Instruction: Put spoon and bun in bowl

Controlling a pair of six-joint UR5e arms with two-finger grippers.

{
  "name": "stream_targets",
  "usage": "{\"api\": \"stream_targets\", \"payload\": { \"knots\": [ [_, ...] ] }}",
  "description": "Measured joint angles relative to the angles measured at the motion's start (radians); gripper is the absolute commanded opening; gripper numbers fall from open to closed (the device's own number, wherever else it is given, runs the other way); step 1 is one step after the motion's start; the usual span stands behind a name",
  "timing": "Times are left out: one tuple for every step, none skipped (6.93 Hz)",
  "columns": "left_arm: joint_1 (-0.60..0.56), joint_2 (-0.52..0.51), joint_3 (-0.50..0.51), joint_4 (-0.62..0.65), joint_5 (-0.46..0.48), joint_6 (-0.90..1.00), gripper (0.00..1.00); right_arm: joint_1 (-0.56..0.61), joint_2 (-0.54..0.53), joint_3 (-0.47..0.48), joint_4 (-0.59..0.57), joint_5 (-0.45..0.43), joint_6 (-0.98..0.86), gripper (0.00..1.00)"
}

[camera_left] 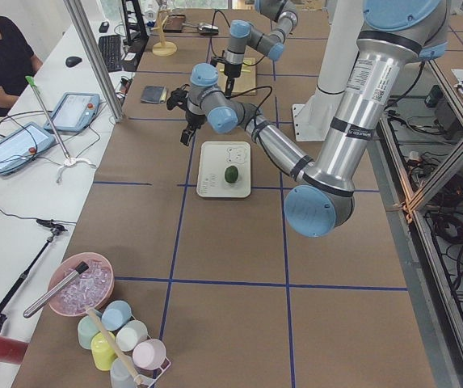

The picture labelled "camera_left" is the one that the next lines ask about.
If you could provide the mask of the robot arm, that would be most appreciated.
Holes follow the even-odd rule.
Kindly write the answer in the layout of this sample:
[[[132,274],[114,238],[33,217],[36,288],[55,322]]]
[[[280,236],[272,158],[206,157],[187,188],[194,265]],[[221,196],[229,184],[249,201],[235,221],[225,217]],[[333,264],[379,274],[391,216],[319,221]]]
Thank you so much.
[[[228,98],[232,95],[235,79],[241,75],[246,48],[250,47],[272,61],[278,61],[284,51],[288,34],[298,25],[297,8],[292,1],[255,1],[255,9],[276,22],[276,27],[269,33],[263,33],[250,22],[233,20],[229,28],[227,48],[220,57],[212,58],[212,65],[218,62],[224,64],[224,94]]]
[[[261,145],[272,163],[296,181],[284,212],[289,225],[307,237],[329,234],[351,216],[352,177],[398,75],[409,63],[442,56],[447,45],[447,1],[366,1],[361,10],[358,55],[316,158],[289,140],[258,107],[232,100],[208,63],[195,65],[189,83],[172,91],[166,103],[185,113],[184,144],[209,124],[217,133],[242,128]]]

